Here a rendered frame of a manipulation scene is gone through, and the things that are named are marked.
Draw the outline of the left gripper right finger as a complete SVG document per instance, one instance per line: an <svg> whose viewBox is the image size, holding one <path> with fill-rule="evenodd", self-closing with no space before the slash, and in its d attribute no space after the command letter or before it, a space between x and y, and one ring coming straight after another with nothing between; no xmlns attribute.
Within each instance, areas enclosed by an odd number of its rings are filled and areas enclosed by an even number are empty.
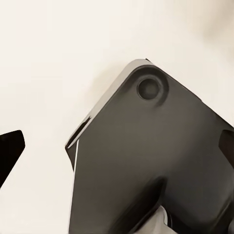
<svg viewBox="0 0 234 234"><path fill-rule="evenodd" d="M234 132L222 130L218 146L234 169Z"/></svg>

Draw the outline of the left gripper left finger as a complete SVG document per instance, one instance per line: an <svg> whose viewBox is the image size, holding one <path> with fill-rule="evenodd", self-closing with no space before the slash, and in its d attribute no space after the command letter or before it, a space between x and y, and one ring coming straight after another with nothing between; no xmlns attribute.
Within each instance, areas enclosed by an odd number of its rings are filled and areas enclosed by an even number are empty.
<svg viewBox="0 0 234 234"><path fill-rule="evenodd" d="M0 188L24 149L25 140L22 130L0 135Z"/></svg>

